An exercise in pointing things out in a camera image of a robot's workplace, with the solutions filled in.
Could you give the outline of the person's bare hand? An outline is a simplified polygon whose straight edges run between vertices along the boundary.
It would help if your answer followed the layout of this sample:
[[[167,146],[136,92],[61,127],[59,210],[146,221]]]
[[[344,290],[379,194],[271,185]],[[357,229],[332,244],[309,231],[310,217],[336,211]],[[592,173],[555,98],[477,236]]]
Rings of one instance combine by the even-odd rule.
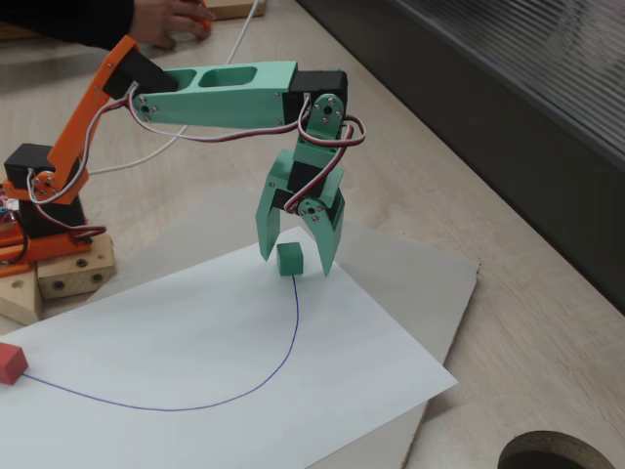
[[[174,33],[204,40],[210,34],[213,12],[203,1],[137,0],[128,35],[139,43],[164,50],[175,47]]]

